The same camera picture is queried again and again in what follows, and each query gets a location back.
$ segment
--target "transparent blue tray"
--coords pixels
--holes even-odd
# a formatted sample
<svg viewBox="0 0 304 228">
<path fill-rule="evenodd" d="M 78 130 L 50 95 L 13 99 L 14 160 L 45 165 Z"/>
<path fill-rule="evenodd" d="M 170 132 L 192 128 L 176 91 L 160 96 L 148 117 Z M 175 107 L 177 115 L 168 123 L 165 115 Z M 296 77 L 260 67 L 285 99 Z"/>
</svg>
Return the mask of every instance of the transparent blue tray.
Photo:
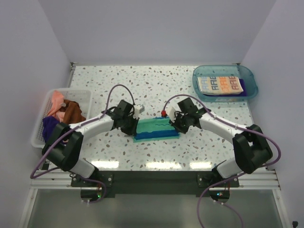
<svg viewBox="0 0 304 228">
<path fill-rule="evenodd" d="M 197 79 L 204 76 L 237 76 L 244 80 L 247 96 L 206 96 L 201 93 Z M 258 93 L 253 73 L 244 66 L 238 65 L 205 65 L 197 67 L 193 72 L 192 83 L 196 94 L 205 102 L 237 102 L 255 97 Z"/>
</svg>

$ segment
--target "folded cloth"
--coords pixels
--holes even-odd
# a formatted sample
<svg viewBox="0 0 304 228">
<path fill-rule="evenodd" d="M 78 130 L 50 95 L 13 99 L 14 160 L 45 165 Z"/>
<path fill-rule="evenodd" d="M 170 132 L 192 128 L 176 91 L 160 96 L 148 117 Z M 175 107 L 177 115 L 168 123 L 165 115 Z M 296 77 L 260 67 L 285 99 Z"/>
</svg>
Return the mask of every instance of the folded cloth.
<svg viewBox="0 0 304 228">
<path fill-rule="evenodd" d="M 208 95 L 240 94 L 243 92 L 239 79 L 235 76 L 198 77 L 198 86 L 203 94 Z"/>
<path fill-rule="evenodd" d="M 47 142 L 55 126 L 59 123 L 59 121 L 53 116 L 47 116 L 43 118 L 42 122 L 43 122 L 42 136 L 44 141 Z"/>
<path fill-rule="evenodd" d="M 206 96 L 223 96 L 223 97 L 231 97 L 231 96 L 247 96 L 247 90 L 246 90 L 246 86 L 245 86 L 245 81 L 243 79 L 239 79 L 239 82 L 242 86 L 243 92 L 240 94 L 226 94 L 226 95 L 209 95 L 209 94 L 205 94 Z"/>
<path fill-rule="evenodd" d="M 82 111 L 77 102 L 66 99 L 63 102 L 66 104 L 66 106 L 61 107 L 59 109 L 60 112 L 58 113 L 58 118 L 60 118 L 62 122 L 65 124 L 76 124 L 86 120 L 81 115 Z"/>
<path fill-rule="evenodd" d="M 64 97 L 61 92 L 54 90 L 52 99 L 51 99 L 52 107 L 49 110 L 49 112 L 47 113 L 47 116 L 53 116 L 53 117 L 57 118 L 56 112 L 58 112 L 58 110 L 61 108 L 61 105 L 63 103 L 63 98 Z"/>
</svg>

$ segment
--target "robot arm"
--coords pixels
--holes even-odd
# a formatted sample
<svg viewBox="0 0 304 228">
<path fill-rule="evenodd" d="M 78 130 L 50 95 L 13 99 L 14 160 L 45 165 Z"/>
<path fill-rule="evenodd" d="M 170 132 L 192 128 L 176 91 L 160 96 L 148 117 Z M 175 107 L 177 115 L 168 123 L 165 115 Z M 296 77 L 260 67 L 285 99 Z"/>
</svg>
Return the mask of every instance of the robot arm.
<svg viewBox="0 0 304 228">
<path fill-rule="evenodd" d="M 242 171 L 250 174 L 272 158 L 272 151 L 265 138 L 223 124 L 215 117 L 210 116 L 204 108 L 198 109 L 190 98 L 179 102 L 178 106 L 181 112 L 172 107 L 169 107 L 167 111 L 171 125 L 178 132 L 186 133 L 190 126 L 196 126 L 209 130 L 233 144 L 235 157 L 223 161 L 212 170 L 214 174 L 212 182 L 221 181 Z M 217 118 L 234 126 L 262 133 L 255 124 L 247 127 L 221 117 Z"/>
<path fill-rule="evenodd" d="M 102 132 L 107 132 L 118 128 L 127 135 L 136 135 L 136 127 L 138 124 L 138 114 L 143 111 L 140 105 L 132 105 L 124 100 L 120 101 L 113 111 L 107 110 L 103 118 L 103 114 L 75 124 L 67 125 L 59 123 L 52 132 L 51 137 L 46 142 L 42 150 L 42 155 L 48 148 L 64 133 L 79 126 L 61 143 L 58 143 L 47 156 L 52 163 L 63 171 L 70 171 L 84 178 L 98 179 L 96 173 L 98 169 L 84 159 L 79 158 L 81 145 L 84 140 L 96 136 Z"/>
</svg>

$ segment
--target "red ball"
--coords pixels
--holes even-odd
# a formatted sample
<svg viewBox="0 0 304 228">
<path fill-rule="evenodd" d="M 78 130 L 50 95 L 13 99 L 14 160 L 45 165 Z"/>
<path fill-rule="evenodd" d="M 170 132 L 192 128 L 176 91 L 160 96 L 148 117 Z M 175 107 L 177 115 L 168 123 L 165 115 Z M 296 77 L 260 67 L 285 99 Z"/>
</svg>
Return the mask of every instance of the red ball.
<svg viewBox="0 0 304 228">
<path fill-rule="evenodd" d="M 166 111 L 165 111 L 165 110 L 162 110 L 162 112 L 161 112 L 161 116 L 162 116 L 162 117 L 166 117 L 166 116 L 167 116 L 167 114 L 166 114 Z"/>
</svg>

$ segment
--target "purple towel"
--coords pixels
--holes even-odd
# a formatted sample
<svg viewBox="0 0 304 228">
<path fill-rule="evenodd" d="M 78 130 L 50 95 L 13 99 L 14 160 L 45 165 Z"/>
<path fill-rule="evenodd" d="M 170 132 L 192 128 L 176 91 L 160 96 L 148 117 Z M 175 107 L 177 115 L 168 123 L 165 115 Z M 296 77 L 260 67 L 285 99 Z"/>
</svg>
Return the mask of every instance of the purple towel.
<svg viewBox="0 0 304 228">
<path fill-rule="evenodd" d="M 44 118 L 42 122 L 43 122 L 42 136 L 44 138 L 44 141 L 47 142 L 55 126 L 59 123 L 59 121 L 53 116 L 48 116 Z"/>
<path fill-rule="evenodd" d="M 208 95 L 204 94 L 205 96 L 247 96 L 246 87 L 245 87 L 245 81 L 241 78 L 239 78 L 239 82 L 243 88 L 243 92 L 240 94 L 228 94 L 228 95 Z"/>
</svg>

